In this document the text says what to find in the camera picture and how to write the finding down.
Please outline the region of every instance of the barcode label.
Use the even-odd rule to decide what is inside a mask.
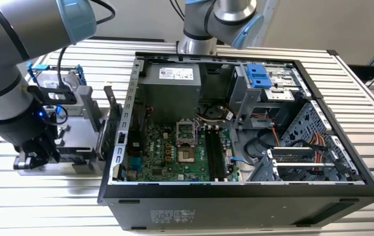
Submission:
[[[57,81],[53,81],[53,80],[45,80],[44,81],[44,88],[56,89],[57,86],[59,86],[59,82]]]
[[[227,115],[226,115],[226,119],[227,120],[231,120],[234,117],[234,113],[232,112],[228,112]]]
[[[192,68],[168,68],[159,69],[159,78],[164,80],[194,80]]]

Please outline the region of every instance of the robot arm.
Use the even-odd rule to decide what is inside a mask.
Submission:
[[[51,100],[41,99],[45,94],[28,85],[16,64],[95,34],[96,25],[111,20],[115,11],[100,0],[91,1],[111,10],[112,16],[96,21],[88,0],[0,0],[0,136],[20,153],[15,169],[60,159],[56,117],[43,108]],[[179,53],[214,54],[214,37],[243,49],[262,25],[255,7],[257,0],[186,0]]]
[[[60,159],[56,119],[28,91],[16,64],[76,44],[95,31],[88,0],[0,0],[0,136],[20,153],[15,169]]]
[[[244,49],[263,24],[257,0],[186,0],[184,36],[180,54],[214,55],[216,39]]]

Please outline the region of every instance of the black computer chassis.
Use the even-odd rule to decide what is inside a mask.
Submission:
[[[366,184],[108,185],[108,157],[99,204],[124,230],[322,227],[374,203],[374,177],[299,60],[136,53],[131,82],[148,62],[291,63],[299,71]]]

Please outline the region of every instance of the aluminum extrusion table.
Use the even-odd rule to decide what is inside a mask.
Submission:
[[[111,84],[123,103],[135,52],[175,53],[174,43],[85,40],[68,48],[63,66],[80,64],[93,98],[108,106],[103,86]],[[248,48],[238,51],[219,46],[219,56],[298,59],[321,90],[329,107],[374,175],[374,96],[355,78],[339,56],[326,50]],[[39,63],[57,63],[59,51]],[[20,176],[12,170],[15,151],[0,138],[0,235],[73,234],[132,235],[117,226],[109,209],[96,204],[100,176]],[[216,230],[167,231],[143,234],[166,235],[270,235],[318,236],[374,234],[374,204],[321,229],[298,228],[282,231]]]

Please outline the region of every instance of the gray wall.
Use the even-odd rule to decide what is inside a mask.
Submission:
[[[374,0],[279,0],[265,47],[335,49],[347,63],[374,56]]]
[[[183,36],[183,21],[168,0],[108,0],[116,9],[112,21],[97,27],[96,36],[155,38],[175,42]],[[179,0],[184,10],[184,1]],[[109,12],[92,3],[96,18]]]

